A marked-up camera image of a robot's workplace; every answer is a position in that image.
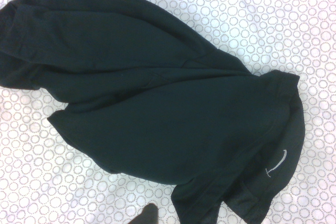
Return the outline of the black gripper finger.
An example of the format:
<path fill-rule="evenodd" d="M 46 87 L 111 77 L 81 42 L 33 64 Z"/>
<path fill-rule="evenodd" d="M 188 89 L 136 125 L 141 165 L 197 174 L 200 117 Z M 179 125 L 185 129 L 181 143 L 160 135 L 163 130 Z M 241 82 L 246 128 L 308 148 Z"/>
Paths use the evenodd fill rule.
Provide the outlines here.
<path fill-rule="evenodd" d="M 158 224 L 158 208 L 155 204 L 146 205 L 142 212 L 133 219 L 134 224 Z"/>

